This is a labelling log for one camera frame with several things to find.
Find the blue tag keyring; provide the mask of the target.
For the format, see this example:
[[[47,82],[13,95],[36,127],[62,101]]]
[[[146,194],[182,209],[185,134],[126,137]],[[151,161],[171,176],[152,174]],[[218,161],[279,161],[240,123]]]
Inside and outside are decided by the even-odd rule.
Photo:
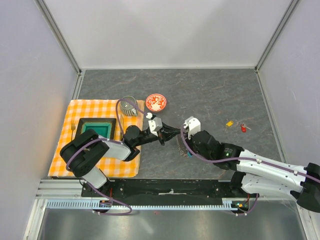
[[[183,143],[182,136],[181,136],[181,131],[179,130],[179,133],[175,137],[177,148],[179,154],[184,157],[184,158],[191,158],[192,155],[186,148],[185,144]]]

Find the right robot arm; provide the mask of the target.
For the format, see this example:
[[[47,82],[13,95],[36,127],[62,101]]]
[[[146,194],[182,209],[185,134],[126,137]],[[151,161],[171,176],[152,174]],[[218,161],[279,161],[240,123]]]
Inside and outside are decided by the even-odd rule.
[[[290,198],[309,211],[320,211],[320,166],[287,164],[262,157],[231,143],[217,141],[207,131],[189,134],[180,131],[189,153],[224,170],[235,172],[229,191],[235,197],[244,193]]]

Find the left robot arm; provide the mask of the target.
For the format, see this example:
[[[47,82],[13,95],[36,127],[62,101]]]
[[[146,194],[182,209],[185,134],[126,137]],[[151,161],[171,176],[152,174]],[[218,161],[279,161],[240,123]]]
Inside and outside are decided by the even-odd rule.
[[[179,128],[168,126],[159,118],[150,120],[145,130],[136,125],[127,127],[121,141],[104,138],[89,129],[65,145],[59,154],[69,172],[84,179],[95,194],[104,197],[109,193],[110,185],[106,175],[96,166],[101,158],[130,162],[140,154],[138,146],[152,142],[164,145],[179,133]]]

